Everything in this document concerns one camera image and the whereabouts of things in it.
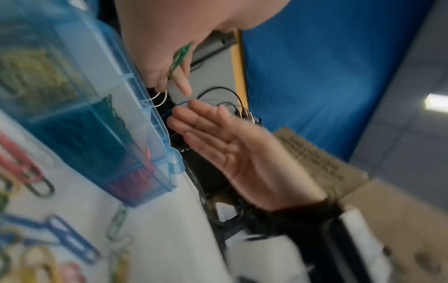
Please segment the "open palm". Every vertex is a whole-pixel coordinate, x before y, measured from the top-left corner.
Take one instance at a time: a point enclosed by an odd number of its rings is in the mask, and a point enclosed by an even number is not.
[[[168,126],[216,166],[248,202],[264,210],[321,201],[325,194],[266,129],[193,100],[176,106]]]

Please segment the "blue fabric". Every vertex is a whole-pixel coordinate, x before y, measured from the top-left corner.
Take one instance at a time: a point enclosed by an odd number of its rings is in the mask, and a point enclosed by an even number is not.
[[[249,106],[348,160],[431,0],[292,0],[243,32]]]

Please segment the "blue plastic box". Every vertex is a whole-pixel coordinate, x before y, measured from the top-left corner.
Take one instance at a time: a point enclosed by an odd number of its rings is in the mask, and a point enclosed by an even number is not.
[[[184,171],[115,31],[64,0],[0,2],[0,107],[132,207]]]

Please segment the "fluorescent light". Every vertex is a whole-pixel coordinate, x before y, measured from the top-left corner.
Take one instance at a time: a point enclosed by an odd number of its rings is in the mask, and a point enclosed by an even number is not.
[[[425,100],[425,109],[448,113],[448,96],[431,93]]]

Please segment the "pink paper clip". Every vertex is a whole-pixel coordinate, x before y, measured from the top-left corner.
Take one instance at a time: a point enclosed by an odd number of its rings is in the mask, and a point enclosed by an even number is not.
[[[16,145],[7,135],[0,131],[0,145],[15,160],[6,158],[0,153],[0,166],[5,168],[10,174],[23,184],[40,182],[43,179],[43,173],[34,164],[23,150]]]

